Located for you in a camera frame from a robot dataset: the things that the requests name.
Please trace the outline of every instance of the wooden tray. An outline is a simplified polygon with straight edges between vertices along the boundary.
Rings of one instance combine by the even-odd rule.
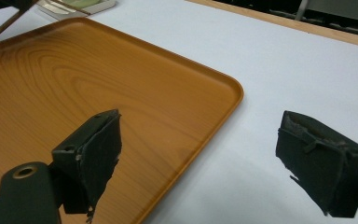
[[[139,223],[241,101],[231,77],[87,19],[0,43],[0,177],[118,108],[123,153],[95,223]],[[83,223],[86,216],[62,216]]]

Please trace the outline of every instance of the white table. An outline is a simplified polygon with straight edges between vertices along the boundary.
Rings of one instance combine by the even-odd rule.
[[[0,20],[13,11],[0,10]],[[226,73],[245,90],[145,223],[358,223],[358,214],[325,217],[275,157],[284,110],[358,143],[358,46],[184,0],[119,0],[89,18]],[[0,40],[54,21],[33,7]]]

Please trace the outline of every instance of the wood grain pattern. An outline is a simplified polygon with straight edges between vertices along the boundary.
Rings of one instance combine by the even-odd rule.
[[[234,79],[87,19],[0,43],[0,177],[118,108],[122,155],[95,223],[139,223],[241,101]],[[82,223],[85,216],[62,216]]]
[[[358,45],[358,35],[342,32],[339,30],[333,30],[322,26],[305,23],[302,21],[290,20],[283,17],[278,17],[267,13],[262,13],[251,9],[243,8],[243,7],[235,7],[229,4],[215,2],[214,0],[187,0],[187,1],[205,5],[208,7],[223,9],[225,11],[234,12],[261,21],[268,21],[274,24],[286,26],[292,29],[297,29],[314,35],[321,35],[335,40]]]

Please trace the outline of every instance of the chair leg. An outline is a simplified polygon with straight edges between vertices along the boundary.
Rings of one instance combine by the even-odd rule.
[[[295,20],[301,21],[302,17],[304,16],[305,10],[307,9],[308,3],[310,0],[302,0],[300,7],[298,8],[298,12],[296,14]]]

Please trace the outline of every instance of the screw hole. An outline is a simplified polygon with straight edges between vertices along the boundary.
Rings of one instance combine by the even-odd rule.
[[[37,168],[33,165],[21,167],[14,174],[13,178],[23,179],[36,173]]]

